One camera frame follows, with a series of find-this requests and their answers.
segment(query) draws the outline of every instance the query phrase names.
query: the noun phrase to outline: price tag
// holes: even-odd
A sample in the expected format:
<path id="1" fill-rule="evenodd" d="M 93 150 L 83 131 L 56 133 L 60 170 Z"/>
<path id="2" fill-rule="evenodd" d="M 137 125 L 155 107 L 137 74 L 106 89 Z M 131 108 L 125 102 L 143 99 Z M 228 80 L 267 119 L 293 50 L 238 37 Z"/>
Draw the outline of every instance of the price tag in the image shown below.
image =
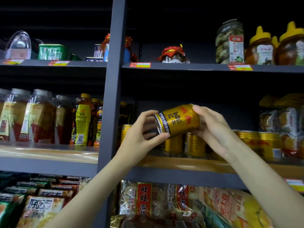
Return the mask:
<path id="1" fill-rule="evenodd" d="M 253 71 L 250 65 L 228 65 L 230 70 L 243 70 L 243 71 Z"/>
<path id="2" fill-rule="evenodd" d="M 132 62 L 130 67 L 132 68 L 151 68 L 150 62 Z"/>
<path id="3" fill-rule="evenodd" d="M 3 62 L 5 65 L 19 65 L 23 62 L 23 59 L 8 59 Z"/>
<path id="4" fill-rule="evenodd" d="M 304 182 L 298 179 L 284 179 L 297 192 L 304 193 Z"/>
<path id="5" fill-rule="evenodd" d="M 49 66 L 66 66 L 70 61 L 51 61 Z"/>

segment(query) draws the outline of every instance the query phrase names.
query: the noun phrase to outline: yellow nozzle cap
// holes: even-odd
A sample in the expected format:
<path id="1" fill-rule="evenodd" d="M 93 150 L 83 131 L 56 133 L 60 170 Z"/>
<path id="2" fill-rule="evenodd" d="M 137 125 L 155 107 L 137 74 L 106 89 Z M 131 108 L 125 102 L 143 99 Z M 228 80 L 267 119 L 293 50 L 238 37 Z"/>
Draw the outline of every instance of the yellow nozzle cap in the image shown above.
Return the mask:
<path id="1" fill-rule="evenodd" d="M 255 42 L 256 40 L 262 38 L 271 38 L 271 34 L 267 32 L 263 32 L 262 26 L 257 27 L 256 34 L 250 39 L 249 44 Z"/>
<path id="2" fill-rule="evenodd" d="M 92 98 L 92 102 L 99 103 L 99 99 L 98 98 Z"/>
<path id="3" fill-rule="evenodd" d="M 275 48 L 278 47 L 279 42 L 278 42 L 277 36 L 273 36 L 272 39 L 271 39 L 271 42 L 272 42 L 272 44 L 275 46 Z"/>
<path id="4" fill-rule="evenodd" d="M 295 22 L 292 21 L 292 22 L 288 23 L 286 33 L 281 35 L 280 42 L 286 38 L 289 38 L 289 37 L 297 35 L 297 34 L 304 34 L 304 28 L 296 28 Z"/>
<path id="5" fill-rule="evenodd" d="M 89 94 L 81 94 L 81 97 L 82 98 L 90 98 L 90 95 Z"/>

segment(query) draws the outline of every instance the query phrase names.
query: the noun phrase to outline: vertical shelf post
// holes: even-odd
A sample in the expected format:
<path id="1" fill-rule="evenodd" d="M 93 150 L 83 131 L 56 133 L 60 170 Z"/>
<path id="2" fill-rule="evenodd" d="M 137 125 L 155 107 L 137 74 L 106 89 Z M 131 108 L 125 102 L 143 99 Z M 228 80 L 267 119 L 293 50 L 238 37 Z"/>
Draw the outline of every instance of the vertical shelf post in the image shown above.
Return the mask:
<path id="1" fill-rule="evenodd" d="M 105 77 L 103 116 L 100 134 L 97 173 L 104 168 L 116 153 L 118 117 L 120 107 L 120 69 L 123 65 L 126 38 L 126 0 L 113 0 L 110 30 L 110 49 Z M 110 227 L 113 193 L 104 202 L 96 216 L 93 228 Z"/>

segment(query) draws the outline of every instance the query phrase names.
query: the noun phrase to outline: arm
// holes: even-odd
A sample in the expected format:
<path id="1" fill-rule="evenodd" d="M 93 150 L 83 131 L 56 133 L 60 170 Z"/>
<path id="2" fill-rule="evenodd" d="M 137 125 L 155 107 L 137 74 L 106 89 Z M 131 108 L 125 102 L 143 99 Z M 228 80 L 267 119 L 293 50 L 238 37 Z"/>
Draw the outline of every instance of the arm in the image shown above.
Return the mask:
<path id="1" fill-rule="evenodd" d="M 193 109 L 203 124 L 192 133 L 202 137 L 234 168 L 275 227 L 303 227 L 304 197 L 243 143 L 222 115 L 207 107 Z"/>
<path id="2" fill-rule="evenodd" d="M 150 140 L 156 133 L 142 133 L 155 128 L 152 115 L 143 112 L 128 130 L 115 157 L 80 191 L 44 228 L 89 228 L 103 202 L 120 180 L 142 160 L 148 151 L 170 137 L 164 133 Z"/>

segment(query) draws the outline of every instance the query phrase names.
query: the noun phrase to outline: forearm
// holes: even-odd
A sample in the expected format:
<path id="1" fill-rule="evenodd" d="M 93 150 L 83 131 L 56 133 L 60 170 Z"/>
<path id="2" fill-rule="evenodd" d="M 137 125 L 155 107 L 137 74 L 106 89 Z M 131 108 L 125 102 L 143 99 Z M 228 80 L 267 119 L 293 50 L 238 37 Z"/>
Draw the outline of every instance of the forearm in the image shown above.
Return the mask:
<path id="1" fill-rule="evenodd" d="M 271 218 L 275 227 L 302 227 L 304 198 L 242 141 L 229 148 L 228 160 Z"/>
<path id="2" fill-rule="evenodd" d="M 45 228 L 91 227 L 105 199 L 130 169 L 121 157 L 114 157 Z"/>

